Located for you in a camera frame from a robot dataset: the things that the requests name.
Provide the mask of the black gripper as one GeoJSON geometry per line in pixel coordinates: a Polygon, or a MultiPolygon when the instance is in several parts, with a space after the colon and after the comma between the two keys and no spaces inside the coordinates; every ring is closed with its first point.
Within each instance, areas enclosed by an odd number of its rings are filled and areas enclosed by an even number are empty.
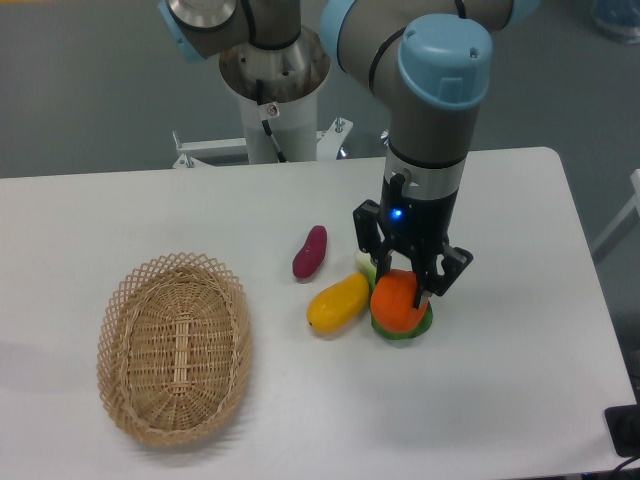
{"type": "Polygon", "coordinates": [[[458,191],[435,200],[401,193],[405,181],[383,180],[380,205],[365,200],[353,211],[358,248],[370,256],[375,283],[391,269],[392,250],[412,261],[416,276],[413,307],[424,294],[443,296],[474,260],[471,252],[444,243],[458,191]]]}

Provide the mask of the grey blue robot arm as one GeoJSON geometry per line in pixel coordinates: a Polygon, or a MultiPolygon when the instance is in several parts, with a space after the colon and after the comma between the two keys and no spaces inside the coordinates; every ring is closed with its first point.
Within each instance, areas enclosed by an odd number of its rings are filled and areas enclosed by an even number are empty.
{"type": "Polygon", "coordinates": [[[330,1],[317,30],[297,1],[162,1],[159,12],[190,61],[217,58],[244,106],[253,163],[316,157],[314,101],[332,67],[390,113],[379,202],[353,214],[358,245],[379,275],[406,257],[415,300],[443,295],[471,262],[448,228],[488,88],[494,31],[531,14],[533,1],[330,1]]]}

